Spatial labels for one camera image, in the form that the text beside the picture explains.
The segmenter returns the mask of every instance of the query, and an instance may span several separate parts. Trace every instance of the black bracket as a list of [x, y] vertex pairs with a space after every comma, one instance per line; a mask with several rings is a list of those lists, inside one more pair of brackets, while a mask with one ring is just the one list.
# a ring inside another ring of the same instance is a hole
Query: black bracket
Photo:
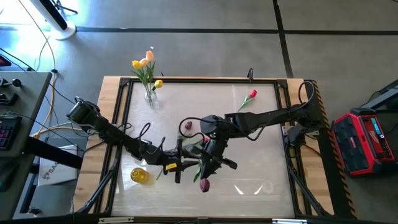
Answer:
[[277, 80], [277, 82], [281, 87], [287, 89], [287, 80]]
[[131, 78], [120, 78], [119, 87], [123, 87], [129, 83]]
[[252, 83], [252, 82], [253, 82], [253, 68], [250, 68], [250, 69], [249, 69], [247, 78], [249, 78], [249, 83]]

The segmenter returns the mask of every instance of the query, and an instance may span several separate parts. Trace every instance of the yellow tulip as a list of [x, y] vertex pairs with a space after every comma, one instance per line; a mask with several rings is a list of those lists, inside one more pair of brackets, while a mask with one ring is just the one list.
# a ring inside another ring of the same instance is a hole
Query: yellow tulip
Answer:
[[157, 80], [156, 82], [155, 82], [155, 87], [156, 88], [161, 88], [163, 86], [163, 81], [162, 80]]
[[142, 68], [142, 65], [141, 63], [139, 63], [139, 61], [132, 61], [132, 66], [137, 70], [140, 70]]
[[146, 58], [141, 59], [141, 61], [139, 61], [139, 63], [141, 64], [142, 67], [144, 67], [145, 65], [148, 64], [148, 60]]
[[148, 60], [148, 62], [153, 61], [154, 60], [154, 53], [152, 53], [150, 50], [148, 50], [146, 59]]

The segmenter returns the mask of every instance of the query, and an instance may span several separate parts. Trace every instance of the yellow liquid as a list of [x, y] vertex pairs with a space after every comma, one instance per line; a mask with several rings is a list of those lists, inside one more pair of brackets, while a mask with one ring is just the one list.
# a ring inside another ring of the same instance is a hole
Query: yellow liquid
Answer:
[[131, 171], [130, 177], [132, 181], [143, 184], [148, 181], [149, 174], [142, 168], [135, 168]]

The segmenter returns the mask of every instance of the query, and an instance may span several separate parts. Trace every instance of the yellow cable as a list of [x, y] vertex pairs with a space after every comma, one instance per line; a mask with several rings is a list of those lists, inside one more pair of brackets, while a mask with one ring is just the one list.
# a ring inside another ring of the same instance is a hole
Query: yellow cable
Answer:
[[[54, 74], [54, 76], [52, 77], [52, 86], [55, 86], [55, 74]], [[49, 113], [47, 114], [47, 116], [45, 117], [45, 120], [44, 120], [43, 124], [45, 124], [45, 123], [47, 122], [47, 120], [49, 119], [49, 117], [52, 115], [52, 108], [53, 108], [53, 105], [54, 105], [54, 87], [51, 87], [51, 105], [50, 105], [50, 111], [49, 111]], [[40, 129], [39, 129], [39, 132], [38, 132], [39, 134], [42, 132], [43, 128], [44, 128], [44, 126], [42, 125], [42, 126], [40, 127]]]
[[80, 129], [80, 128], [71, 128], [71, 127], [60, 126], [60, 127], [53, 127], [53, 128], [48, 128], [46, 130], [39, 131], [39, 132], [34, 133], [33, 135], [31, 135], [31, 137], [35, 137], [36, 138], [36, 136], [40, 136], [40, 134], [42, 134], [42, 133], [46, 133], [46, 132], [49, 132], [50, 130], [57, 130], [57, 129], [72, 129], [72, 130], [75, 130], [75, 131], [82, 131], [82, 129]]

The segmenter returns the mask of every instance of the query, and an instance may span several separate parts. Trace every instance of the red tulip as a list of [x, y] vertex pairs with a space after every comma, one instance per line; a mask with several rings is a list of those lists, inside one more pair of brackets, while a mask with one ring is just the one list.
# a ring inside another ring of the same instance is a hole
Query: red tulip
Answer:
[[188, 122], [185, 124], [185, 129], [189, 130], [189, 129], [191, 129], [191, 128], [192, 128], [192, 121], [188, 121]]
[[252, 92], [250, 92], [250, 98], [254, 98], [257, 95], [257, 91], [256, 90], [252, 90]]
[[204, 179], [200, 180], [199, 186], [200, 186], [200, 190], [203, 193], [205, 193], [205, 192], [209, 191], [209, 189], [210, 189], [210, 181], [208, 179], [204, 178]]

